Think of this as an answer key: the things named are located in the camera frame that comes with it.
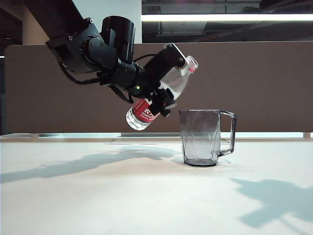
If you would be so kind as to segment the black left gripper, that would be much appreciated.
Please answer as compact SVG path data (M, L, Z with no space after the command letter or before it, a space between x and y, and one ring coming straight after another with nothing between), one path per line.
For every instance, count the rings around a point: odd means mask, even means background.
M172 68L184 69L187 64L185 55L174 43L165 44L163 50L144 67L132 63L135 66L135 77L129 87L129 94L134 97L145 97ZM156 89L152 92L152 103L149 109L153 115L161 114L167 117L175 106L174 95L169 88Z

